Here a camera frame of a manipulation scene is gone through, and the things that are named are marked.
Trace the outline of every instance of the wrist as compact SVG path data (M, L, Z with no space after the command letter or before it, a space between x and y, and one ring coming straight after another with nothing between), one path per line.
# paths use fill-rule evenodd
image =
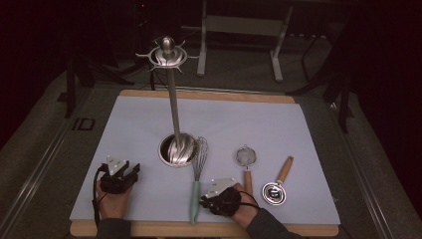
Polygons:
M110 214L102 215L102 219L124 219L124 215L110 213Z
M247 213L235 213L232 219L238 223L242 228L246 229L252 222L254 217L258 214L259 209L255 207L248 208Z

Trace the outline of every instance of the kitchen utensil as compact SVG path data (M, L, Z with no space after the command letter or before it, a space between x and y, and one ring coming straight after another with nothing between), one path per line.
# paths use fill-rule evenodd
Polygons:
M190 223L196 223L196 217L198 216L199 207L199 178L201 176L202 169L205 161L207 160L208 154L208 143L204 137L199 136L197 139L198 152L195 160L192 162L193 174L195 181L193 182L192 199L190 204Z
M251 170L249 170L249 166L257 160L257 154L251 147L244 145L238 149L236 153L236 159L240 165L246 167L244 173L244 186L246 192L253 195L254 191L252 189L252 173Z
M180 134L177 146L174 134L167 136L158 146L158 155L162 162L172 167L184 167L191 164L197 154L197 140L189 133Z
M268 203L280 205L286 201L286 191L282 184L286 180L289 170L292 167L293 159L294 158L292 156L289 156L286 159L282 169L280 170L279 176L277 177L277 183L269 182L264 185L263 197Z

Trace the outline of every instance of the wooden handle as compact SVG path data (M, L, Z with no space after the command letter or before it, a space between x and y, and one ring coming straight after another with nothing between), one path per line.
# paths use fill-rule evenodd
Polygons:
M245 171L245 191L251 195L254 195L252 190L252 174L251 171Z
M283 164L282 170L280 170L279 176L277 177L278 181L281 181L281 183L283 183L286 180L286 177L288 176L292 164L293 157L289 156L288 159L286 159L285 164Z

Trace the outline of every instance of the finger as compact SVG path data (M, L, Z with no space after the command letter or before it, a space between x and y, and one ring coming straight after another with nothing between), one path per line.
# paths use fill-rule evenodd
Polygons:
M245 189L243 188L243 186L237 182L234 186L233 186L237 191L245 191Z
M97 191L101 190L101 185L102 185L102 183L98 180L97 183L96 183Z

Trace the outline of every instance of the whisk handle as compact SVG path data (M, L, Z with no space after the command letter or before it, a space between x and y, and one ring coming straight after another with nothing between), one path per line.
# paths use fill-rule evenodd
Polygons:
M190 223L193 225L196 223L196 217L198 216L199 208L199 181L193 182L192 199L190 202Z

